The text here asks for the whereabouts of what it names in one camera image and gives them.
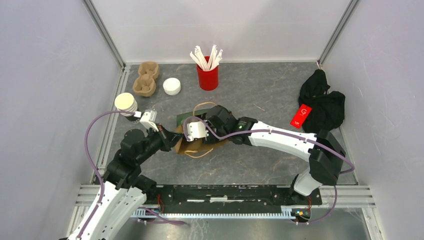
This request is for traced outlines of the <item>stack of paper cups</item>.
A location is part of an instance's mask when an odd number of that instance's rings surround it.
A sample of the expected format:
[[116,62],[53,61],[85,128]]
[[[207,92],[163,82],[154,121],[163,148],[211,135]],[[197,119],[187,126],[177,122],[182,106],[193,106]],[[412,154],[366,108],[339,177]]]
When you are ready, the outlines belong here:
[[[135,100],[135,97],[129,93],[129,92],[123,92],[115,97],[114,100],[114,106],[119,111],[126,111],[126,112],[136,112],[139,111],[138,103]],[[128,121],[130,122],[138,122],[140,120],[139,117],[134,116],[133,114],[129,113],[120,113],[122,116],[124,116]]]

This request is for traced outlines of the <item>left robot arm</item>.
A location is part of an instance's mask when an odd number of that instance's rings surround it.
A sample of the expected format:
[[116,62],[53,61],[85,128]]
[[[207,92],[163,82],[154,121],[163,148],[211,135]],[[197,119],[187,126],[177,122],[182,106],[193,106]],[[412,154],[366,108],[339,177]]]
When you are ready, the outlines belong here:
[[141,164],[158,151],[169,152],[183,136],[160,124],[157,130],[127,131],[106,167],[93,203],[67,239],[114,239],[139,206],[151,204],[157,198],[157,183],[141,174]]

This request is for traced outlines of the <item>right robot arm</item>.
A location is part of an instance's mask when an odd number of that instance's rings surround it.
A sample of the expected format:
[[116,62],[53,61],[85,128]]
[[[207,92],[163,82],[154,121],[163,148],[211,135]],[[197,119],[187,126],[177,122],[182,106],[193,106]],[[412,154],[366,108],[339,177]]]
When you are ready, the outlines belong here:
[[265,147],[294,155],[309,164],[298,174],[289,189],[289,199],[302,204],[315,189],[335,186],[342,173],[346,152],[327,130],[302,133],[273,127],[251,117],[236,118],[221,105],[202,115],[216,140],[229,140],[236,145]]

